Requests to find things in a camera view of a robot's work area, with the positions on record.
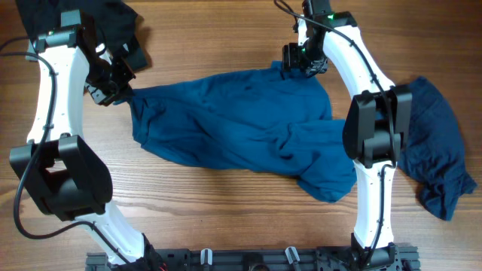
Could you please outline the blue polo shirt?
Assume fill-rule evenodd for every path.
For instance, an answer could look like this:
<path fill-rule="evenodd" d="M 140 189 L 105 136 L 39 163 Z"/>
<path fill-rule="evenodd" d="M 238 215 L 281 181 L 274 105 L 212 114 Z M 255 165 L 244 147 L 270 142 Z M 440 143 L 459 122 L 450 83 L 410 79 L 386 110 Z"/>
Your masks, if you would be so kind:
<path fill-rule="evenodd" d="M 323 202 L 342 199 L 356 182 L 327 92 L 279 62 L 139 89 L 127 104 L 134 140 L 170 162 L 293 177 Z"/>

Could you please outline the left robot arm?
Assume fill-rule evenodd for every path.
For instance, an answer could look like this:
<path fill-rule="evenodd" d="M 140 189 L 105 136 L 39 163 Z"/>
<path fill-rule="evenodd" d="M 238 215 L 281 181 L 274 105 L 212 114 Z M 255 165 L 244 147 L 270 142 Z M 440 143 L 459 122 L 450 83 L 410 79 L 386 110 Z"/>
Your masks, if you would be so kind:
<path fill-rule="evenodd" d="M 107 106 L 131 96 L 133 72 L 97 41 L 102 32 L 80 11 L 64 11 L 60 25 L 41 33 L 29 56 L 38 60 L 40 87 L 34 123 L 10 164 L 38 209 L 85 229 L 105 253 L 105 270 L 165 270 L 166 262 L 112 200 L 107 166 L 84 141 L 83 95 Z"/>

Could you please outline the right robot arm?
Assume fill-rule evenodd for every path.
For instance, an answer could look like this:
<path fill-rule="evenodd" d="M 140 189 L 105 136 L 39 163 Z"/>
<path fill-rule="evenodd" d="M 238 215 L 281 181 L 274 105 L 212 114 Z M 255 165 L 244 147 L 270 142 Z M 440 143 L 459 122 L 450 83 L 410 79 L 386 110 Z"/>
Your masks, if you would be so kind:
<path fill-rule="evenodd" d="M 352 99 L 342 141 L 353 161 L 357 184 L 357 219 L 346 248 L 320 248 L 317 267 L 324 270 L 406 270 L 414 249 L 394 243 L 391 227 L 392 181 L 408 140 L 412 93 L 395 85 L 375 63 L 350 12 L 335 13 L 328 1 L 305 1 L 297 14 L 284 1 L 281 11 L 296 22 L 295 43 L 284 46 L 282 68 L 308 78 L 332 62 Z"/>

